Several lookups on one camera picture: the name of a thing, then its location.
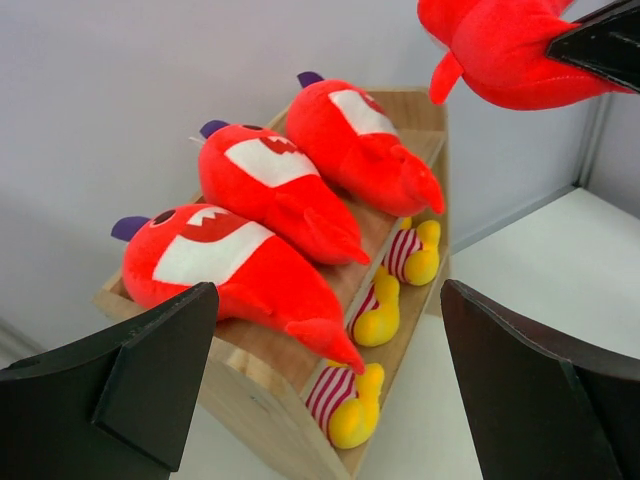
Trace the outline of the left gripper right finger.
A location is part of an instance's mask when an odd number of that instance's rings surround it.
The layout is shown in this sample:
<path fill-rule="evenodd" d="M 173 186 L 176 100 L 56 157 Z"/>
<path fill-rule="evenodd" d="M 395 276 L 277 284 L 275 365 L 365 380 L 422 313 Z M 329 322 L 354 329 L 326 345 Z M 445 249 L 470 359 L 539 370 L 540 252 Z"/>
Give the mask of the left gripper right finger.
<path fill-rule="evenodd" d="M 447 280 L 446 336 L 486 479 L 636 479 L 639 361 Z"/>

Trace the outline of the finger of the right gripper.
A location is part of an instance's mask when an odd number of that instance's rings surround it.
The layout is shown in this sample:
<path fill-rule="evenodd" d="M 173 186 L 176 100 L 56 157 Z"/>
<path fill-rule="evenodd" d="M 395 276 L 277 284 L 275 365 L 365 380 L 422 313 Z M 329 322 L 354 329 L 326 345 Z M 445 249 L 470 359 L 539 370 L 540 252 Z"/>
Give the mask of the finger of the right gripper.
<path fill-rule="evenodd" d="M 612 1 L 556 36 L 546 56 L 639 92 L 639 0 Z"/>

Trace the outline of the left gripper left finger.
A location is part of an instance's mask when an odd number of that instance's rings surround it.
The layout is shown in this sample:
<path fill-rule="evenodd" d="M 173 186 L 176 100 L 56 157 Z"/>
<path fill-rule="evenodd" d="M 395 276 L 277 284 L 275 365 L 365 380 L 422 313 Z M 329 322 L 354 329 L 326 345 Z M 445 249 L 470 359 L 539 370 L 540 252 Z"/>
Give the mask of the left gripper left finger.
<path fill-rule="evenodd" d="M 219 295 L 199 283 L 1 371 L 4 479 L 167 479 L 179 470 Z"/>

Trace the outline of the yellow frog plush striped shirt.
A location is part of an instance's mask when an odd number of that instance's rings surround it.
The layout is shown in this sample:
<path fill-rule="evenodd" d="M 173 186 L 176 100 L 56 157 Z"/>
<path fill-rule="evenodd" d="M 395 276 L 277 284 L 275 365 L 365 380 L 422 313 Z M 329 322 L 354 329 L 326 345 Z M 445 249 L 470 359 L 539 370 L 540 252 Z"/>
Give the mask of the yellow frog plush striped shirt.
<path fill-rule="evenodd" d="M 333 447 L 354 449 L 373 435 L 384 380 L 379 363 L 366 364 L 362 375 L 335 362 L 321 370 L 305 405 Z"/>

